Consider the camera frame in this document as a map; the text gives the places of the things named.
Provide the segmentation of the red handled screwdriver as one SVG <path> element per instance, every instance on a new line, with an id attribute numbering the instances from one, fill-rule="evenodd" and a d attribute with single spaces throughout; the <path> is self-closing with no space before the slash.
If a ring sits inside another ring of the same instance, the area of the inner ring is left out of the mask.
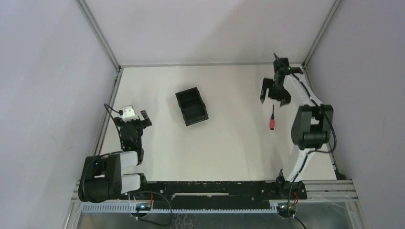
<path id="1" fill-rule="evenodd" d="M 275 114 L 274 114 L 274 108 L 275 106 L 272 106 L 272 114 L 271 114 L 271 118 L 270 118 L 270 123 L 269 123 L 269 128 L 270 130 L 274 130 L 275 129 Z"/>

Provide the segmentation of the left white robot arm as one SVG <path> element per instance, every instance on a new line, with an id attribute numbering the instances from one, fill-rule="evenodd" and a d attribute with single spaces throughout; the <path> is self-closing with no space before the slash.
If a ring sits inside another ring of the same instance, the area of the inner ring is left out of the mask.
<path id="1" fill-rule="evenodd" d="M 149 194 L 149 186 L 144 183 L 142 173 L 124 173 L 125 169 L 143 162 L 143 131 L 152 122 L 145 110 L 140 113 L 142 118 L 136 114 L 129 115 L 127 111 L 114 118 L 122 147 L 120 151 L 86 157 L 78 188 L 82 202 L 101 203 L 118 199 L 128 192 L 138 199 Z"/>

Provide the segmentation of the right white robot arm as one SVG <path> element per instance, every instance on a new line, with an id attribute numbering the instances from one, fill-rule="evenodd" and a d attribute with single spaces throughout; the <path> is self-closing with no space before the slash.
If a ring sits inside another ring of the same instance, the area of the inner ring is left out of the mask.
<path id="1" fill-rule="evenodd" d="M 302 182 L 302 173 L 314 153 L 322 153 L 322 146 L 336 134 L 332 129 L 333 107 L 323 104 L 308 84 L 299 78 L 300 67 L 292 67 L 288 58 L 275 57 L 273 78 L 264 78 L 260 101 L 267 98 L 278 101 L 280 106 L 295 103 L 298 106 L 291 128 L 293 149 L 289 162 L 276 179 L 276 192 L 289 198 Z"/>

